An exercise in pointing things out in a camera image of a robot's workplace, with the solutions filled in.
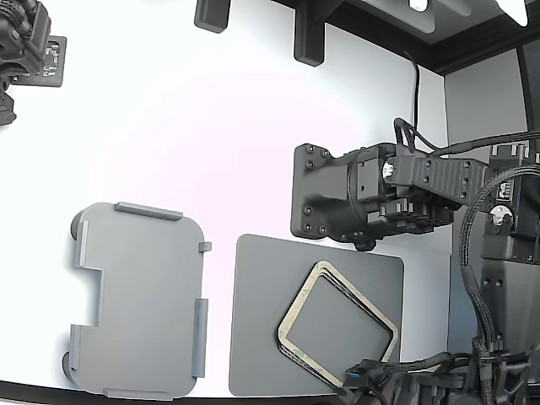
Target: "black bracket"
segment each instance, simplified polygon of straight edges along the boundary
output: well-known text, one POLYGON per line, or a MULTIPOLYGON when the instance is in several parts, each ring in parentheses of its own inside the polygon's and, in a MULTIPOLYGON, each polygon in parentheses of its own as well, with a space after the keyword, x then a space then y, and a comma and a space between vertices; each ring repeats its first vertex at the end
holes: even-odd
POLYGON ((324 62, 325 22, 341 3, 343 0, 299 0, 294 25, 294 59, 310 66, 324 62))
POLYGON ((219 34, 229 24, 230 0, 197 0, 195 25, 219 34))
POLYGON ((62 87, 67 44, 68 39, 65 36, 50 35, 41 70, 35 73, 12 76, 11 84, 14 86, 62 87))

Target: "gray wall panel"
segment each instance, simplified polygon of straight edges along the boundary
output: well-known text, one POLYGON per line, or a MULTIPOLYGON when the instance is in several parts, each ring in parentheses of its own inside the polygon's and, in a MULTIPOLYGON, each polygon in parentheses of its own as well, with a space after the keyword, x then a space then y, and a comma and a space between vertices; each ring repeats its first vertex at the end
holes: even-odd
MULTIPOLYGON (((450 143, 527 130, 521 75, 516 51, 508 51, 445 78, 446 116, 450 143)), ((489 160, 489 149, 468 157, 489 160)), ((452 237, 448 350, 468 351, 476 333, 473 307, 463 288, 457 246, 465 208, 456 213, 452 237)), ((483 222, 478 215, 472 230, 471 264, 479 273, 483 222)))

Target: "white table surface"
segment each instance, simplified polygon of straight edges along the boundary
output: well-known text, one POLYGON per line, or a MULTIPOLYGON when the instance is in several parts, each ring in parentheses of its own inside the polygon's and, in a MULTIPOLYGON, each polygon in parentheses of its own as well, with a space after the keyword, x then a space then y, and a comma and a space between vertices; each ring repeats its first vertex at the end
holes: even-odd
MULTIPOLYGON (((230 397, 238 237, 293 240, 294 148, 391 142, 393 119, 411 114, 412 67, 334 27, 325 63, 300 64, 294 12, 269 0, 233 0, 222 35, 193 25, 194 0, 46 6, 68 37, 64 86, 10 88, 19 118, 0 130, 0 380, 73 388, 60 360, 70 324, 95 324, 98 278, 72 268, 69 226, 124 201, 182 211, 213 242, 207 378, 190 396, 230 397)), ((419 129, 446 143, 443 78, 424 70, 419 129)), ((446 349, 449 227, 377 251, 405 263, 402 359, 446 349)))

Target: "gray mat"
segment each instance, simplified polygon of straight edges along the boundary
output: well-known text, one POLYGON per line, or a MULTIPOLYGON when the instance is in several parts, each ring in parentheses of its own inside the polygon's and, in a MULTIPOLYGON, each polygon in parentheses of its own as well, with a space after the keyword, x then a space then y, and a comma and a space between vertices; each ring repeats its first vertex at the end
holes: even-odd
MULTIPOLYGON (((401 331, 403 264, 308 243, 243 235, 238 240, 229 388, 237 397, 323 395, 332 388, 278 350, 276 330, 316 262, 330 262, 401 331)), ((388 332, 319 279, 289 334, 335 376, 362 359, 380 359, 388 332)), ((399 360, 398 342, 391 361, 399 360)))

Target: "gray plastic tray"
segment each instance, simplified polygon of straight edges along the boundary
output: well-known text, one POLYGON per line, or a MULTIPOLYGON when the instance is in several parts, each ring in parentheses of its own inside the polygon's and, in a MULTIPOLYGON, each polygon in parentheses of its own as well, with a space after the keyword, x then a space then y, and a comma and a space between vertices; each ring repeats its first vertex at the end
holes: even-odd
MULTIPOLYGON (((238 397, 323 395, 334 390, 281 354, 276 331, 306 277, 330 262, 401 332, 401 259, 243 235, 235 271, 229 388, 238 397)), ((362 359, 380 359, 390 335, 325 280, 316 282, 289 333, 334 375, 362 359)), ((399 346, 390 361, 399 360, 399 346)))
POLYGON ((81 389, 172 400, 204 377, 210 244, 182 213, 120 202, 77 215, 75 267, 101 272, 97 327, 72 325, 62 366, 81 389))

